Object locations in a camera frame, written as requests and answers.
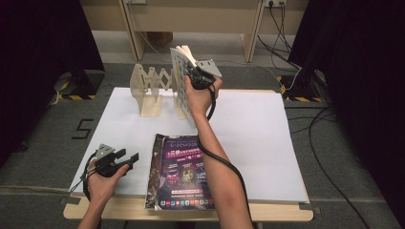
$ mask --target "wall socket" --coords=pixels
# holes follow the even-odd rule
[[[284,6],[286,6],[287,0],[272,0],[273,1],[273,8],[280,8],[282,4],[284,3]],[[270,0],[266,0],[265,2],[265,7],[268,7],[268,3]]]

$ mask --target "black curtain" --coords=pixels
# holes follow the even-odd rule
[[[0,166],[26,140],[66,72],[104,67],[78,0],[0,3]]]
[[[324,73],[357,156],[405,228],[405,1],[334,3],[309,1],[290,60]],[[317,40],[332,11],[338,23]],[[314,41],[326,44],[309,58]]]

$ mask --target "gray floor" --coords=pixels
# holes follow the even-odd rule
[[[125,32],[94,32],[105,63],[106,75],[95,100],[59,100],[37,124],[27,139],[28,150],[15,152],[0,170],[0,228],[76,228],[77,220],[63,217],[66,197],[79,162],[108,102],[114,87],[128,87],[134,64]],[[275,37],[263,36],[268,44]],[[274,75],[288,72],[275,70],[269,53],[257,44],[252,64],[246,64],[240,37],[237,34],[175,33],[171,46],[189,45],[196,59],[213,58],[224,75],[224,88],[271,89],[279,92],[277,81],[263,67],[272,67]],[[140,63],[145,66],[170,68],[168,48],[148,48]],[[274,59],[278,68],[289,68]],[[333,182],[349,198],[371,228],[400,228],[381,196],[373,179],[345,138],[333,110],[326,110],[324,119],[306,129],[312,119],[329,106],[321,103],[285,102],[292,143],[307,187],[315,218],[309,222],[267,222],[274,228],[365,228],[358,215],[336,191],[320,169],[315,153]],[[83,118],[92,119],[82,126],[91,129],[85,139],[76,130]],[[171,222],[135,222],[104,220],[103,228],[175,228]],[[219,228],[218,223],[197,223],[196,228]]]

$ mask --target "hand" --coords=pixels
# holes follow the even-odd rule
[[[92,160],[89,168],[94,168],[95,166],[96,163],[94,160]],[[103,177],[96,171],[90,172],[88,175],[88,185],[91,201],[107,203],[108,199],[114,195],[114,191],[119,179],[125,175],[128,169],[129,165],[125,164],[119,168],[112,177]]]
[[[211,106],[211,94],[207,89],[195,90],[191,85],[190,77],[186,76],[184,78],[185,92],[187,93],[187,105],[190,109],[191,114],[195,116],[203,115],[206,116],[206,111]],[[223,81],[215,76],[215,82],[213,86],[210,86],[211,90],[215,90],[215,97],[219,95],[219,90],[223,85]]]

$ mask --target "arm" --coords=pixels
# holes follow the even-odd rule
[[[196,124],[201,144],[208,151],[229,161],[226,152],[206,118],[206,111],[211,105],[209,91],[194,90],[190,79],[186,77],[184,80],[186,84],[187,104]],[[214,86],[217,90],[217,96],[221,85],[222,80],[216,78]],[[246,208],[245,194],[238,176],[221,162],[206,154],[203,155],[203,162],[208,186],[214,198],[221,228],[252,228]]]
[[[90,163],[90,168],[95,166],[95,162]],[[117,170],[112,177],[103,177],[97,172],[88,175],[90,204],[86,214],[79,223],[77,229],[97,228],[102,212],[108,200],[114,195],[114,190],[119,179],[128,171],[129,165],[124,165]]]

